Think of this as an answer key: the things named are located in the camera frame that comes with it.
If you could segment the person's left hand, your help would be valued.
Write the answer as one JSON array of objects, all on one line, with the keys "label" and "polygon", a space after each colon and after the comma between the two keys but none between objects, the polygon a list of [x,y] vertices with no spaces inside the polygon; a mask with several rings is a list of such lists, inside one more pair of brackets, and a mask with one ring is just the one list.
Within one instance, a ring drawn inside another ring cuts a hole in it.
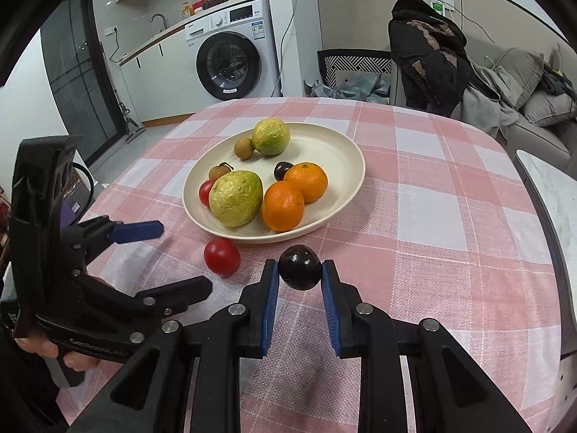
[{"label": "person's left hand", "polygon": [[[51,342],[43,332],[32,331],[28,337],[16,338],[16,344],[27,353],[36,354],[50,359],[59,357],[58,346]],[[89,371],[100,364],[100,360],[77,352],[63,355],[63,363],[74,371]]]}]

